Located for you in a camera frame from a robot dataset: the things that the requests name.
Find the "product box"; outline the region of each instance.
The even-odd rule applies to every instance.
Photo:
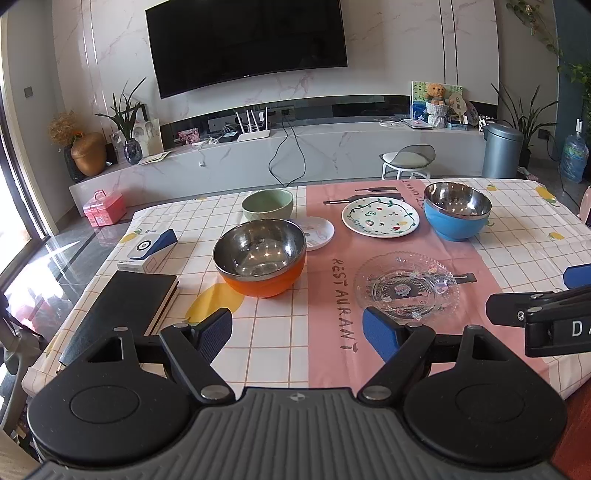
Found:
[[[117,268],[128,272],[154,273],[162,260],[177,244],[174,230],[151,231],[138,237],[127,259],[119,260]]]

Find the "marble cabinet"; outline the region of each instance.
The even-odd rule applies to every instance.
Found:
[[[440,177],[478,177],[482,173],[485,141],[477,130],[412,130],[405,125],[385,128],[375,122],[295,127],[306,173],[296,184],[378,179],[380,154],[413,144],[430,144],[436,159],[429,166]],[[167,202],[185,197],[279,186],[269,173],[287,184],[302,175],[304,159],[293,133],[282,129],[247,142],[180,147],[154,164],[120,164],[70,187],[80,213],[97,190],[119,190],[127,206]]]

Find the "stool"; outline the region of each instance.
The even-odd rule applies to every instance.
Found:
[[[384,162],[382,166],[382,180],[386,180],[388,168],[396,170],[396,179],[400,180],[402,172],[410,173],[410,178],[416,175],[424,179],[431,179],[427,167],[435,160],[435,149],[431,145],[409,145],[399,152],[389,152],[379,156]]]

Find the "potted plant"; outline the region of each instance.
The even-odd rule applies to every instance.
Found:
[[[111,110],[114,111],[114,114],[112,116],[105,115],[104,113],[95,113],[97,116],[110,118],[115,125],[117,125],[119,130],[121,130],[121,133],[125,137],[123,152],[127,161],[132,165],[136,165],[136,163],[142,159],[143,153],[139,142],[133,137],[135,119],[138,115],[141,103],[136,102],[135,105],[132,105],[131,97],[139,86],[142,85],[144,80],[145,78],[136,85],[129,96],[125,94],[125,87],[127,87],[127,84],[125,84],[125,87],[123,87],[124,91],[119,95],[119,102],[117,102],[115,94],[113,94],[113,106],[111,106]]]
[[[85,175],[80,171],[72,158],[72,145],[77,138],[82,137],[82,132],[77,127],[74,110],[60,113],[55,117],[49,124],[48,133],[52,142],[59,145],[60,150],[63,150],[66,168],[72,181],[78,183],[84,180],[86,178]]]
[[[544,110],[550,108],[553,105],[556,105],[558,103],[558,100],[550,102],[546,106],[534,108],[535,99],[538,96],[538,92],[540,91],[540,85],[538,85],[538,88],[535,89],[534,96],[530,100],[529,107],[524,108],[521,97],[519,97],[517,105],[515,105],[513,98],[511,98],[511,95],[509,94],[505,86],[502,83],[499,83],[499,85],[501,86],[503,94],[501,94],[499,89],[494,85],[492,85],[492,87],[497,92],[499,98],[501,99],[501,102],[503,102],[503,105],[505,105],[505,107],[507,108],[507,110],[509,110],[509,113],[511,114],[511,121],[507,121],[507,123],[509,123],[510,126],[515,128],[516,130],[519,130],[523,134],[523,144],[521,146],[521,154],[519,155],[519,166],[527,168],[530,164],[530,146],[531,139],[534,138],[534,134],[542,127],[553,127],[554,125],[556,125],[556,122],[538,123],[538,117],[540,116],[540,113],[542,113]],[[509,107],[507,101],[505,100],[505,97],[511,103],[511,107]]]

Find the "hanging plant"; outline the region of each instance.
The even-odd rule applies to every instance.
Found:
[[[508,0],[506,6],[521,22],[530,28],[530,34],[536,36],[546,48],[554,53],[561,61],[558,71],[564,71],[573,83],[583,85],[583,117],[585,120],[585,140],[591,143],[591,62],[571,63],[564,58],[558,47],[558,39],[546,26],[540,7],[545,0]]]

